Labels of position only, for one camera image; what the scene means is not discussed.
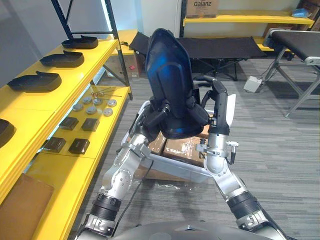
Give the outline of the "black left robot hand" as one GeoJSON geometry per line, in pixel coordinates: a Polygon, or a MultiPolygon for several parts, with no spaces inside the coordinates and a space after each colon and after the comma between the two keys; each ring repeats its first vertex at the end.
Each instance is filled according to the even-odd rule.
{"type": "Polygon", "coordinates": [[[143,103],[140,110],[128,130],[129,137],[143,135],[149,143],[153,142],[161,131],[161,123],[171,112],[170,103],[165,99],[157,108],[155,100],[148,100],[143,103]]]}

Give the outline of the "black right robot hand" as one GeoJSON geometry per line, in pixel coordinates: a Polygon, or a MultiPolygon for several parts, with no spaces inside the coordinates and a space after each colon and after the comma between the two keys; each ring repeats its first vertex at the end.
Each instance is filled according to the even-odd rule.
{"type": "Polygon", "coordinates": [[[201,107],[205,108],[207,101],[212,99],[214,101],[213,117],[215,121],[210,119],[208,121],[208,134],[218,134],[228,136],[230,134],[230,127],[232,125],[233,117],[227,122],[228,106],[228,91],[222,82],[213,76],[200,75],[193,78],[194,81],[205,81],[206,83],[198,84],[199,87],[211,87],[201,100],[201,107]]]}

